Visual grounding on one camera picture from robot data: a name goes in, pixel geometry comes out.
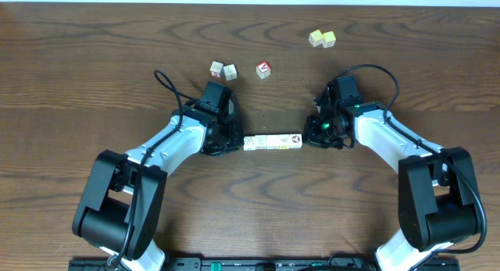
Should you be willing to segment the white block green side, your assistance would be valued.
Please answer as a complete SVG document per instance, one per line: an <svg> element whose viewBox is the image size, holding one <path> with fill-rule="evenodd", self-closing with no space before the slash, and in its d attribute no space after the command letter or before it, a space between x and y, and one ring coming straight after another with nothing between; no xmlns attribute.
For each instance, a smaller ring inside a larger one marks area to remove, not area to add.
<svg viewBox="0 0 500 271"><path fill-rule="evenodd" d="M280 138L276 134L266 136L266 148L267 149L278 149L280 144Z"/></svg>

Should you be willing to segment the white block yellow side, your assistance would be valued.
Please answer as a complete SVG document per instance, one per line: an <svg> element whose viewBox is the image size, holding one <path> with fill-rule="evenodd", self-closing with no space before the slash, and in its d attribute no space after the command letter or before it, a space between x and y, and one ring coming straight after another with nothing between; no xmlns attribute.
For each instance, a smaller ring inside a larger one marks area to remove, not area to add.
<svg viewBox="0 0 500 271"><path fill-rule="evenodd" d="M279 142L278 142L278 148L279 149L289 149L291 142L290 142L290 135L289 134L279 134L278 135Z"/></svg>

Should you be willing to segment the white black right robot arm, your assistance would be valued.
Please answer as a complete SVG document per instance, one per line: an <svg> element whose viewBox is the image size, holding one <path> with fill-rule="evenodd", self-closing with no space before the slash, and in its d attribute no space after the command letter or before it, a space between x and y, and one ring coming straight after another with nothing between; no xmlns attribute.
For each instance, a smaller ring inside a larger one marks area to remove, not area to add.
<svg viewBox="0 0 500 271"><path fill-rule="evenodd" d="M481 247L487 218L467 150L426 141L379 102L338 99L318 108L305 121L305 143L337 149L360 144L398 175L399 229L375 251L378 269L418 270L441 253Z"/></svg>

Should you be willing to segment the white block blue side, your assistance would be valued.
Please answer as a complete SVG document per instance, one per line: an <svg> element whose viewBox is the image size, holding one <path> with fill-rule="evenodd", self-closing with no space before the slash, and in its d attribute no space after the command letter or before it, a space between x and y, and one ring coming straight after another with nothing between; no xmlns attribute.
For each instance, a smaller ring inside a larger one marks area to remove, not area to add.
<svg viewBox="0 0 500 271"><path fill-rule="evenodd" d="M266 135L255 135L255 149L256 150L267 149L267 136Z"/></svg>

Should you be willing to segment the white block cat drawing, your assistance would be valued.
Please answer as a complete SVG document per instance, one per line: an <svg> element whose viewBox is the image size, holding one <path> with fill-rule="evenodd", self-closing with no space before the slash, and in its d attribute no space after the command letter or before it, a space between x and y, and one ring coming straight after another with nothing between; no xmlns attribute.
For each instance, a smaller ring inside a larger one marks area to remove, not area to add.
<svg viewBox="0 0 500 271"><path fill-rule="evenodd" d="M244 150L245 151L255 151L255 136L245 136L244 137Z"/></svg>

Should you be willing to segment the white block brown circle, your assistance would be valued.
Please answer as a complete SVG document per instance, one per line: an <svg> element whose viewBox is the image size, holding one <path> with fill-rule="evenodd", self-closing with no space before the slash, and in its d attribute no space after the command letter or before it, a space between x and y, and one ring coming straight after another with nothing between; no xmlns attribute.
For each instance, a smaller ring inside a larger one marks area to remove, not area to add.
<svg viewBox="0 0 500 271"><path fill-rule="evenodd" d="M302 147L302 135L291 134L289 148L301 148L301 147Z"/></svg>

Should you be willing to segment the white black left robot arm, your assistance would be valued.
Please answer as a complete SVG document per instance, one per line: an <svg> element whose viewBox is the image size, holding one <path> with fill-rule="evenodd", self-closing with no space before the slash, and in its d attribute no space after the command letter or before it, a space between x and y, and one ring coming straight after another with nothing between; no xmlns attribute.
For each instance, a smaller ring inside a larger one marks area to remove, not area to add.
<svg viewBox="0 0 500 271"><path fill-rule="evenodd" d="M155 136L123 154L105 150L92 166L72 231L109 253L107 269L160 270L154 242L167 177L188 157L222 155L243 145L236 109L185 106Z"/></svg>

